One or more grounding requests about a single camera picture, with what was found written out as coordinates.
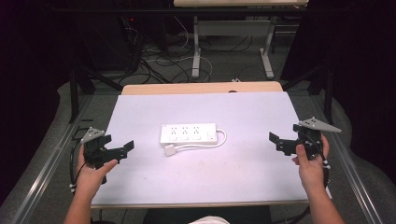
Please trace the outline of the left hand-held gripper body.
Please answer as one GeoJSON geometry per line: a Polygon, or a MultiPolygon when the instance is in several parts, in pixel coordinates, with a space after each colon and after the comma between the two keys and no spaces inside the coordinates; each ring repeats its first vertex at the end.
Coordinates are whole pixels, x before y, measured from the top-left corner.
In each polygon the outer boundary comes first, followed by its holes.
{"type": "Polygon", "coordinates": [[[107,149],[106,145],[100,143],[101,138],[105,136],[105,132],[90,127],[81,138],[81,144],[84,146],[84,159],[96,169],[101,168],[105,163],[127,158],[127,151],[124,147],[107,149]]]}

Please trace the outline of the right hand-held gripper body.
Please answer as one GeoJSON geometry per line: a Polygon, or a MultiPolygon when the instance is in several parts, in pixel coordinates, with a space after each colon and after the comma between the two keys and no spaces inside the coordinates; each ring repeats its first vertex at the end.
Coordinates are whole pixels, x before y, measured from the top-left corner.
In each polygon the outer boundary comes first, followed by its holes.
{"type": "Polygon", "coordinates": [[[304,127],[302,132],[297,132],[296,140],[281,139],[276,145],[276,150],[284,153],[285,156],[290,156],[296,153],[296,147],[303,145],[308,159],[314,155],[323,155],[323,142],[321,135],[323,132],[340,133],[342,130],[328,124],[324,121],[316,119],[305,119],[299,121],[297,124],[304,127]]]}

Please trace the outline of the white power strip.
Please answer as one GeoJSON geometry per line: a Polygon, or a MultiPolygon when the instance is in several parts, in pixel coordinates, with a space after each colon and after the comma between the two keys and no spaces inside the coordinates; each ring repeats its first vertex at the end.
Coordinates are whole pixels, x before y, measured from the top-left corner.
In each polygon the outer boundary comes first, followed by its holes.
{"type": "Polygon", "coordinates": [[[161,129],[162,146],[215,145],[217,142],[215,123],[164,124],[161,129]]]}

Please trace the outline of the person's left hand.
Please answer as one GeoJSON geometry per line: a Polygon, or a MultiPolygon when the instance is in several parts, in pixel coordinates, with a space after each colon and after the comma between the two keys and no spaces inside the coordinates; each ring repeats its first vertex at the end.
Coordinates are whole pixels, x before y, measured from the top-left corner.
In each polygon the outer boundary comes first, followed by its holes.
{"type": "Polygon", "coordinates": [[[104,177],[118,165],[117,160],[107,162],[103,167],[94,169],[85,163],[84,146],[81,146],[78,153],[76,196],[87,196],[93,198],[97,190],[102,185],[104,177]]]}

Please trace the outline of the person's right hand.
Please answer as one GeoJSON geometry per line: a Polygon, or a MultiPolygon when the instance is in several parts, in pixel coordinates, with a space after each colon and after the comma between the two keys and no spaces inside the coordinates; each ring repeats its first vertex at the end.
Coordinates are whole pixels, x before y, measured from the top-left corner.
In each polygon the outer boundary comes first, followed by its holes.
{"type": "Polygon", "coordinates": [[[296,157],[292,161],[299,166],[299,176],[307,194],[319,193],[325,190],[321,157],[310,161],[307,158],[304,146],[298,145],[296,147],[296,157]]]}

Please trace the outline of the black metal stand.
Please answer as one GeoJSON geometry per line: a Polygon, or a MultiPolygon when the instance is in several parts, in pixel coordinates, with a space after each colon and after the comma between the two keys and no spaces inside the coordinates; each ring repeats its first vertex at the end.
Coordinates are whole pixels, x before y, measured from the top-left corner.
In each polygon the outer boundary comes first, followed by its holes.
{"type": "Polygon", "coordinates": [[[69,122],[73,123],[79,114],[78,89],[82,89],[86,94],[94,94],[96,88],[92,84],[92,78],[106,84],[110,88],[121,91],[123,87],[101,75],[87,65],[74,63],[69,70],[71,117],[69,122]]]}
{"type": "Polygon", "coordinates": [[[333,97],[333,80],[334,80],[334,68],[330,65],[318,65],[310,69],[308,72],[297,76],[295,79],[282,84],[284,91],[294,87],[298,83],[313,78],[307,88],[309,95],[319,95],[321,90],[324,90],[324,103],[323,113],[327,121],[333,124],[332,120],[332,97],[333,97]]]}

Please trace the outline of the dark curtain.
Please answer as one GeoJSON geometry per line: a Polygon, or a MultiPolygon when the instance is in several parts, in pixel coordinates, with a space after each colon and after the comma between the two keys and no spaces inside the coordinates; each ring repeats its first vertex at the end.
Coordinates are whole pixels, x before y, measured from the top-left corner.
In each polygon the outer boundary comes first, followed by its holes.
{"type": "Polygon", "coordinates": [[[16,186],[54,119],[67,81],[67,24],[50,10],[66,0],[0,0],[0,205],[16,186]]]}
{"type": "Polygon", "coordinates": [[[307,7],[355,12],[302,18],[281,78],[331,56],[333,97],[352,124],[350,148],[396,185],[396,0],[309,0],[307,7]]]}

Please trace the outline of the black computer tower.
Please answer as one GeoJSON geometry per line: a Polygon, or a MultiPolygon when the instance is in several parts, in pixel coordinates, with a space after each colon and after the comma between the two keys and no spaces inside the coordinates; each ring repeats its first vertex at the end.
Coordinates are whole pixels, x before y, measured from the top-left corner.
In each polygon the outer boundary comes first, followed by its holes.
{"type": "Polygon", "coordinates": [[[131,71],[138,68],[142,35],[118,16],[82,15],[78,29],[99,71],[131,71]]]}

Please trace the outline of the person's white clothing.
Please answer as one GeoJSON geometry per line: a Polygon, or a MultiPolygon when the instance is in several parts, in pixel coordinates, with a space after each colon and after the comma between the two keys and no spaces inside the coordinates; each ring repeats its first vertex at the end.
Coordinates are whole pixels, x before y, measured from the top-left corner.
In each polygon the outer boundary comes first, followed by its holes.
{"type": "Polygon", "coordinates": [[[230,224],[230,223],[222,217],[207,216],[194,220],[189,224],[230,224]]]}

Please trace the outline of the aluminium rail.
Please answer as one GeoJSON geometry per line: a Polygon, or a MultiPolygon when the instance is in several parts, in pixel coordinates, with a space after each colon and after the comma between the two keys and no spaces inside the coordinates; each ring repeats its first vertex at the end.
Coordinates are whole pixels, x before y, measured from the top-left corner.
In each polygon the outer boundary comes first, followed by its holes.
{"type": "Polygon", "coordinates": [[[348,185],[353,191],[355,200],[359,204],[359,208],[364,215],[365,221],[367,224],[384,224],[384,221],[378,213],[378,210],[374,205],[374,201],[369,195],[369,191],[357,170],[358,166],[353,161],[352,152],[343,142],[341,135],[339,133],[328,133],[328,140],[330,141],[337,160],[343,169],[348,185]]]}
{"type": "Polygon", "coordinates": [[[70,122],[69,98],[61,98],[60,107],[27,170],[12,191],[16,200],[9,224],[62,224],[72,200],[69,184],[68,153],[72,135],[81,127],[83,114],[92,97],[80,100],[79,114],[70,122]]]}

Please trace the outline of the white desk frame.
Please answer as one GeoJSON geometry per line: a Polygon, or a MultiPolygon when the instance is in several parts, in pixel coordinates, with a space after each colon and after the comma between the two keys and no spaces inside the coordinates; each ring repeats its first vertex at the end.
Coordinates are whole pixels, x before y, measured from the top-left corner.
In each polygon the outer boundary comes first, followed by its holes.
{"type": "Polygon", "coordinates": [[[262,36],[265,45],[260,49],[264,74],[270,80],[275,78],[269,59],[269,51],[276,28],[276,17],[270,17],[265,21],[202,21],[197,17],[193,20],[193,45],[194,54],[192,61],[192,78],[200,75],[201,49],[199,46],[200,36],[262,36]]]}

